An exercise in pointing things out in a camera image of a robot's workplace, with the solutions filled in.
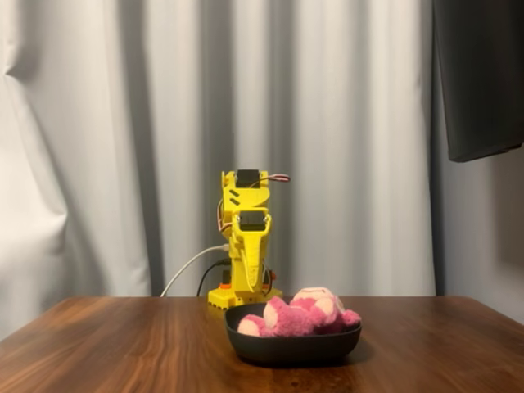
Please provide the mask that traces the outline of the yellow gripper black servo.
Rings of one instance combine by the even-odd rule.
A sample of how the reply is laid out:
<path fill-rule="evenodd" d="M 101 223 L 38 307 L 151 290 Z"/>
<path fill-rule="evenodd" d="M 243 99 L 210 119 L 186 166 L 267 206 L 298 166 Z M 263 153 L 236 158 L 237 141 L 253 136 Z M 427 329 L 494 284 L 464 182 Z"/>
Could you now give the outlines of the yellow gripper black servo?
<path fill-rule="evenodd" d="M 233 287 L 237 293 L 255 293 L 269 285 L 265 264 L 271 217 L 265 210 L 240 210 L 233 216 Z"/>

